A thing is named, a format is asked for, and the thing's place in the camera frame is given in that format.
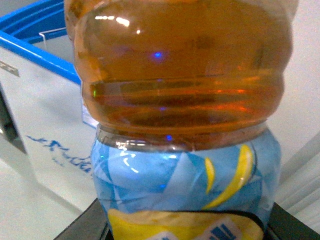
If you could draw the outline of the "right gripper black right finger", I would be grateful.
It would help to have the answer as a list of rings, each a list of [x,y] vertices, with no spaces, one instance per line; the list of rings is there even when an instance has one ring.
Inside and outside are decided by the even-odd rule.
[[[319,240],[320,235],[274,203],[266,229],[267,240]]]

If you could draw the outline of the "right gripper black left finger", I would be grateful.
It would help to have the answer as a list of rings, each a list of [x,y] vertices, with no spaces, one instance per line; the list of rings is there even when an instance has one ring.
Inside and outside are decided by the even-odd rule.
[[[105,212],[96,198],[54,240],[109,240],[109,230]]]

